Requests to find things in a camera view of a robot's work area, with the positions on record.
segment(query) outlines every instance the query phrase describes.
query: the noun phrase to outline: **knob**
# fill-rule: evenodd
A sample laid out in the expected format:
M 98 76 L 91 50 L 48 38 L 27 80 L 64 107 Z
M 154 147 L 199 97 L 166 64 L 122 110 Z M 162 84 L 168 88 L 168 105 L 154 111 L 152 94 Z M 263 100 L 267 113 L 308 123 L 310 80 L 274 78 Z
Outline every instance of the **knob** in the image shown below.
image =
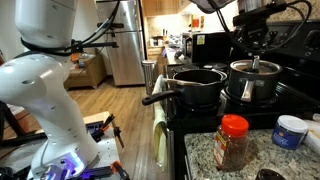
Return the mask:
M 308 47 L 320 47 L 320 30 L 312 30 L 309 32 L 305 45 Z

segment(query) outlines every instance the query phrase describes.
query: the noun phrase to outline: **pot handle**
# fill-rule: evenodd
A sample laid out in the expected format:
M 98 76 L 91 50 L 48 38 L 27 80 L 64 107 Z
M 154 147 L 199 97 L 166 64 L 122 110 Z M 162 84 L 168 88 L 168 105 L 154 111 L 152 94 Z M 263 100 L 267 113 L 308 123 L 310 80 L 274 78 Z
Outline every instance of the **pot handle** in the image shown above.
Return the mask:
M 163 91 L 160 93 L 152 94 L 144 99 L 142 99 L 142 104 L 143 105 L 150 105 L 152 103 L 155 103 L 157 101 L 161 101 L 163 99 L 169 98 L 169 97 L 174 97 L 174 96 L 180 96 L 182 93 L 178 90 L 169 90 L 169 91 Z
M 252 90 L 253 90 L 253 87 L 254 87 L 254 82 L 255 81 L 247 80 L 246 85 L 245 85 L 244 90 L 243 90 L 241 101 L 251 102 L 251 95 L 252 95 Z

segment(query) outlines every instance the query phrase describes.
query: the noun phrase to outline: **orange lid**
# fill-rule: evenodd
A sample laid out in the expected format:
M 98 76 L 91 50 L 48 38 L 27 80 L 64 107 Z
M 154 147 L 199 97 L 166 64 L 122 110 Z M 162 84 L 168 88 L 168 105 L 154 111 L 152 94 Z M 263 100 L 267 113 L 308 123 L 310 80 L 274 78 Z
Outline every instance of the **orange lid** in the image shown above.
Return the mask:
M 230 136 L 239 137 L 247 133 L 249 123 L 239 115 L 227 114 L 222 118 L 221 128 Z

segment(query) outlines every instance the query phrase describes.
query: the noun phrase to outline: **oven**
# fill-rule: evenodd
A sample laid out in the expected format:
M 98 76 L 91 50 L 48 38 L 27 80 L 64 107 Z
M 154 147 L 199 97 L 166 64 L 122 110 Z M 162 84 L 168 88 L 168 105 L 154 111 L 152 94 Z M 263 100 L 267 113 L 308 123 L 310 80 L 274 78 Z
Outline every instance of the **oven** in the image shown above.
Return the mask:
M 300 22 L 273 23 L 270 29 L 277 30 L 279 38 Z M 188 162 L 184 136 L 190 133 L 214 132 L 225 114 L 239 114 L 249 122 L 249 129 L 273 129 L 277 118 L 283 114 L 310 119 L 314 113 L 320 112 L 320 44 L 312 48 L 306 47 L 305 39 L 312 30 L 319 30 L 319 22 L 308 22 L 301 32 L 277 53 L 261 57 L 263 60 L 275 62 L 283 67 L 281 79 L 276 86 L 275 96 L 263 102 L 243 102 L 234 99 L 227 91 L 228 82 L 220 94 L 217 105 L 209 107 L 189 107 L 180 104 L 177 98 L 161 101 L 166 115 L 167 145 L 171 179 L 189 179 Z M 194 62 L 184 65 L 164 66 L 163 76 L 173 78 L 178 70 L 215 68 L 228 73 L 229 63 Z M 175 89 L 174 84 L 165 83 L 162 90 Z

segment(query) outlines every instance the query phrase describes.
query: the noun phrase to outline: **wooden floor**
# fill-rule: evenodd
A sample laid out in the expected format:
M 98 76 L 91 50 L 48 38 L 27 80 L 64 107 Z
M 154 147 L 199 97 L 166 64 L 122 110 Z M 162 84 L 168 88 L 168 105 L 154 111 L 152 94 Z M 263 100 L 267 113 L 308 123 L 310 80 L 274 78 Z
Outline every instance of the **wooden floor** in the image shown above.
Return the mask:
M 119 87 L 108 79 L 97 89 L 70 89 L 69 95 L 78 103 L 83 117 L 103 111 L 115 116 L 115 122 L 122 130 L 121 136 L 125 147 L 122 149 L 117 141 L 121 163 L 133 180 L 166 180 L 168 172 L 161 172 L 153 158 L 152 146 L 152 106 L 143 106 L 142 98 L 146 96 L 145 87 Z M 31 120 L 28 130 L 39 128 Z

